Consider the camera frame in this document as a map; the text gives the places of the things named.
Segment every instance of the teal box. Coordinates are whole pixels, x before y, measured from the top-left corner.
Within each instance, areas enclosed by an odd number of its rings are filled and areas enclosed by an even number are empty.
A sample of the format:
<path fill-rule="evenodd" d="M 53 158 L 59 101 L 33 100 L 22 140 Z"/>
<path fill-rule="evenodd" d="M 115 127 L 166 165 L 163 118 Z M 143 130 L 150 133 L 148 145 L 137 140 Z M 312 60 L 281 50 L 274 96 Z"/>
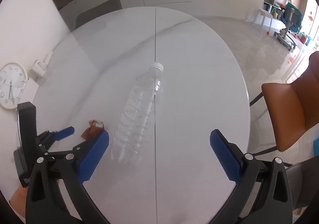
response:
<path fill-rule="evenodd" d="M 314 140 L 315 156 L 319 155 L 319 136 Z"/>

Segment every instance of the clock face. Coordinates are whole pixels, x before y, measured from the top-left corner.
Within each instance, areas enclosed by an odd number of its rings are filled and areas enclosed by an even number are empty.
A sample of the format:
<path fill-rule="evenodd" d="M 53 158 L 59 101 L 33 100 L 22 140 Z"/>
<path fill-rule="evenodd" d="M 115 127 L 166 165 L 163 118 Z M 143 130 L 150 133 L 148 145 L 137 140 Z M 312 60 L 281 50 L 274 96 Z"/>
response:
<path fill-rule="evenodd" d="M 20 64 L 6 63 L 0 69 L 0 105 L 6 109 L 16 108 L 27 80 L 27 73 Z"/>

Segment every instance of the white stool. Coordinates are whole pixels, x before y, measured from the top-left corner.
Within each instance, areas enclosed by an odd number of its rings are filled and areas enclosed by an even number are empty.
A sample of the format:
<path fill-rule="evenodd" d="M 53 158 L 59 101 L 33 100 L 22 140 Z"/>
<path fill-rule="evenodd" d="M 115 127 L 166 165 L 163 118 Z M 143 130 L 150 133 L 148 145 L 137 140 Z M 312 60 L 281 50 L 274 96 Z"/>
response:
<path fill-rule="evenodd" d="M 254 20 L 254 22 L 253 22 L 253 24 L 256 22 L 259 13 L 264 17 L 264 18 L 263 18 L 263 21 L 262 21 L 262 23 L 261 23 L 261 27 L 264 26 L 265 18 L 270 18 L 270 19 L 271 19 L 270 26 L 269 26 L 269 32 L 270 32 L 270 28 L 272 27 L 272 19 L 273 19 L 272 14 L 269 13 L 268 11 L 266 11 L 266 10 L 263 10 L 263 9 L 259 8 L 259 10 L 258 10 L 258 12 L 257 12 L 257 15 L 256 15 L 256 17 L 255 17 L 255 20 Z"/>

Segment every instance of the plastic bottle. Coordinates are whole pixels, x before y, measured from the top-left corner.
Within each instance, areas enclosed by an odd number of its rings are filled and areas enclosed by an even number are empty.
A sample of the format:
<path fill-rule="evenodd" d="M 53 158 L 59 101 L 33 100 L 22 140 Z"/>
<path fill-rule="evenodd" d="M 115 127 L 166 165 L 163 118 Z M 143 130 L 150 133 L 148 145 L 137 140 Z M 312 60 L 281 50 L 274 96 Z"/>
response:
<path fill-rule="evenodd" d="M 162 71 L 163 66 L 155 62 L 136 78 L 112 141 L 113 160 L 123 163 L 139 161 L 148 118 L 154 108 L 155 96 L 161 90 Z"/>

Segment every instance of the gray chair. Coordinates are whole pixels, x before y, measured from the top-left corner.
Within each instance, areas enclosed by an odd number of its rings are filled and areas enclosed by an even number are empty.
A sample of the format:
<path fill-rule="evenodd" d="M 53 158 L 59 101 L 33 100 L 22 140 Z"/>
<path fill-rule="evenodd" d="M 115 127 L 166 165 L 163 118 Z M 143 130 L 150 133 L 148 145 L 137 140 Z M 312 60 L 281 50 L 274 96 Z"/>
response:
<path fill-rule="evenodd" d="M 286 169 L 292 196 L 292 208 L 306 207 L 319 192 L 319 156 Z"/>
<path fill-rule="evenodd" d="M 75 29 L 97 17 L 121 9 L 122 5 L 120 0 L 108 0 L 97 7 L 81 13 L 75 21 Z"/>

